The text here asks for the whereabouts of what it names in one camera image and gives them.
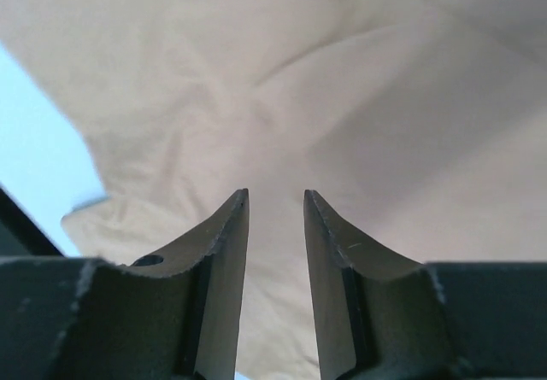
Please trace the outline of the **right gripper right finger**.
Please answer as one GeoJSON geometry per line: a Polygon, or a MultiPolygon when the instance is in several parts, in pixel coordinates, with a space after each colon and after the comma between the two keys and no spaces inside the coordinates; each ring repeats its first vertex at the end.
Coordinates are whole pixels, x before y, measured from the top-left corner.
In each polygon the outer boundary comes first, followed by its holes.
{"type": "Polygon", "coordinates": [[[543,262],[421,264],[303,199],[324,379],[543,379],[543,262]]]}

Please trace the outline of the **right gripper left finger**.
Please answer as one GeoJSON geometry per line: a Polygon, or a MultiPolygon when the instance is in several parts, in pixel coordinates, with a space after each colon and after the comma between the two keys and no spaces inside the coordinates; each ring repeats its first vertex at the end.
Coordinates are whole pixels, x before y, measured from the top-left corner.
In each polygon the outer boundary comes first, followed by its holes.
{"type": "Polygon", "coordinates": [[[232,379],[249,193],[129,266],[1,256],[4,379],[232,379]]]}

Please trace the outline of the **tan t shirt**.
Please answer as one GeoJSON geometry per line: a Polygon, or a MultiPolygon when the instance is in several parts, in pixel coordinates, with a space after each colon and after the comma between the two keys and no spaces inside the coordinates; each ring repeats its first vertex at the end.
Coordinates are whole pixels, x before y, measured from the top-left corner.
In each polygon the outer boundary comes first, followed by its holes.
{"type": "Polygon", "coordinates": [[[418,261],[546,257],[546,0],[1,0],[126,263],[250,192],[238,371],[319,376],[303,193],[418,261]]]}

